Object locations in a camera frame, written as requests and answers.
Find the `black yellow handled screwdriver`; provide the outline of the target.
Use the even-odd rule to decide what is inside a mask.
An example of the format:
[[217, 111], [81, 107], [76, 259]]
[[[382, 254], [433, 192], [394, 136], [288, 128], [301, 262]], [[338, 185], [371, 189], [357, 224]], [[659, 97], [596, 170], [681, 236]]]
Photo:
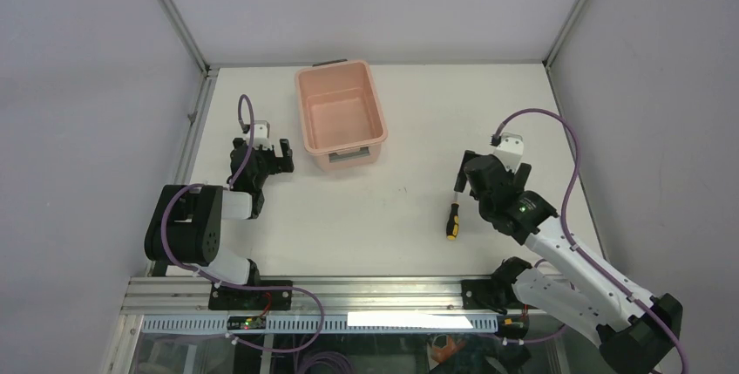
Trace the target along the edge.
[[451, 203], [450, 212], [448, 214], [445, 234], [448, 240], [456, 240], [459, 231], [459, 203], [458, 203], [459, 192], [455, 191], [453, 195], [453, 201]]

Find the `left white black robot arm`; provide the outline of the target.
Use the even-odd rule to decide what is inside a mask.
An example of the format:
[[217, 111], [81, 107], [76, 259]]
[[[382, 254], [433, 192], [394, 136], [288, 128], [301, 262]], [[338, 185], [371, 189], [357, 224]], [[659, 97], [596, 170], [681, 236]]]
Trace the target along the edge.
[[247, 164], [233, 188], [192, 184], [163, 186], [148, 225], [144, 251], [154, 262], [180, 263], [195, 274], [216, 283], [261, 284], [256, 263], [241, 257], [220, 241], [224, 220], [254, 220], [265, 202], [263, 187], [268, 177], [295, 170], [293, 152], [287, 139], [279, 140], [281, 155], [271, 143], [257, 145], [247, 157], [247, 141], [233, 140], [230, 167], [238, 171]]

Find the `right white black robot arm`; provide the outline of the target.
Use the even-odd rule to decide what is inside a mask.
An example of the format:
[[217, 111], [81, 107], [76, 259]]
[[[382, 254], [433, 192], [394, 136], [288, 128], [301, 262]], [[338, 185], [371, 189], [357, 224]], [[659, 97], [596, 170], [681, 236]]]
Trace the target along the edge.
[[627, 281], [575, 242], [556, 208], [525, 189], [530, 171], [528, 164], [513, 172], [493, 154], [465, 151], [454, 190], [469, 189], [484, 221], [554, 266], [567, 283], [511, 257], [478, 286], [464, 282], [464, 298], [500, 314], [516, 303], [542, 309], [593, 343], [613, 371], [654, 373], [679, 340], [681, 303]]

